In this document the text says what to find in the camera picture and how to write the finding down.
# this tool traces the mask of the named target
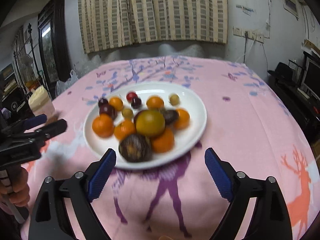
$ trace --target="electrical outlet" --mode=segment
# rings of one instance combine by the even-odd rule
[[[248,32],[248,39],[253,40],[253,32],[251,30],[242,30],[242,37],[245,37],[245,32]]]
[[[257,32],[252,32],[252,39],[256,41],[257,40],[257,35],[258,35]]]
[[[233,27],[233,35],[242,37],[242,28]]]
[[[256,41],[264,43],[264,34],[263,33],[257,33]]]

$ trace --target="cherry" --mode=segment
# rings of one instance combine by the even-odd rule
[[[118,113],[112,105],[103,105],[99,108],[99,114],[107,114],[112,120],[116,119]]]
[[[126,96],[126,98],[127,98],[127,100],[128,100],[129,103],[132,102],[132,99],[133,99],[133,98],[137,98],[137,97],[138,97],[138,96],[137,96],[137,94],[136,94],[135,92],[129,92],[129,93],[127,94],[127,96]]]
[[[133,109],[138,109],[142,106],[142,101],[141,101],[141,98],[138,98],[138,97],[135,97],[135,98],[132,98],[132,103],[131,103],[131,107]]]
[[[103,105],[108,105],[109,102],[106,98],[100,98],[99,101],[98,101],[98,106],[101,107]]]

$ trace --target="striped curtain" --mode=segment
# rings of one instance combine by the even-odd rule
[[[78,0],[85,53],[150,41],[227,43],[227,0]]]

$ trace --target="white plate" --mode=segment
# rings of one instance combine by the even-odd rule
[[[176,93],[180,97],[180,105],[178,107],[186,109],[190,114],[190,125],[184,130],[175,132],[175,146],[171,151],[163,154],[153,154],[152,159],[147,162],[130,163],[119,154],[119,141],[114,135],[103,139],[93,132],[92,122],[99,115],[99,107],[98,104],[96,104],[85,119],[84,138],[89,148],[99,158],[104,155],[106,150],[112,148],[116,152],[117,168],[126,170],[146,170],[164,165],[179,158],[187,153],[199,141],[207,123],[207,111],[200,97],[192,90],[177,84],[166,82],[143,82],[120,88],[108,95],[108,98],[120,95],[125,99],[127,93],[130,91],[135,91],[137,93],[142,100],[142,107],[145,108],[146,101],[153,95],[160,96],[164,100],[165,107],[173,108],[169,103],[169,95]],[[130,107],[130,104],[125,100],[124,106]],[[119,112],[118,117],[115,120],[115,126],[122,121],[123,117]]]

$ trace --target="lid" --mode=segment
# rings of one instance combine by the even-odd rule
[[[43,103],[47,102],[48,99],[50,98],[47,90],[43,86],[40,86],[34,91],[32,96],[29,98],[29,106],[32,110],[36,110]]]

